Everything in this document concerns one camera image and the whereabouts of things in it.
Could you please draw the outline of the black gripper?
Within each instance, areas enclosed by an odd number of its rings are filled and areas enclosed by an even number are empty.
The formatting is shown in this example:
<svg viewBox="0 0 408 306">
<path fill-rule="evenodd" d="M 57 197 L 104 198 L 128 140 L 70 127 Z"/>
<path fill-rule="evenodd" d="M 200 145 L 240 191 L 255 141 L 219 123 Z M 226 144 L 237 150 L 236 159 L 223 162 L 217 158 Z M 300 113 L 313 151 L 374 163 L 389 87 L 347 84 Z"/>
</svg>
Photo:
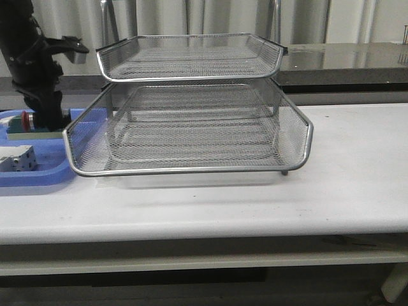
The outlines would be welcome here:
<svg viewBox="0 0 408 306">
<path fill-rule="evenodd" d="M 63 76 L 61 65 L 52 56 L 68 51 L 65 36 L 60 39 L 38 38 L 30 47 L 11 58 L 14 88 L 24 96 L 25 103 L 34 112 L 35 129 L 63 130 L 69 124 L 69 112 L 59 107 L 54 98 L 55 86 Z"/>
</svg>

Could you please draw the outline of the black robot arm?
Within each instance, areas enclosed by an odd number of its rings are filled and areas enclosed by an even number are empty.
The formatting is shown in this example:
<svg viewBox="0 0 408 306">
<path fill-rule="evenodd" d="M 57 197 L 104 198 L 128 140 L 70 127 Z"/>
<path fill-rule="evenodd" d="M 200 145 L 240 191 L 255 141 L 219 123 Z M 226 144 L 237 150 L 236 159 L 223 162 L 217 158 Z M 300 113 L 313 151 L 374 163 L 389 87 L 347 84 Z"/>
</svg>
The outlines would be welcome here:
<svg viewBox="0 0 408 306">
<path fill-rule="evenodd" d="M 34 111 L 23 114 L 24 129 L 34 126 L 56 131 L 65 128 L 70 117 L 63 114 L 62 92 L 55 89 L 63 70 L 52 56 L 64 54 L 79 64 L 85 62 L 89 49 L 75 36 L 47 38 L 33 13 L 31 1 L 1 1 L 1 53 L 13 88 Z"/>
</svg>

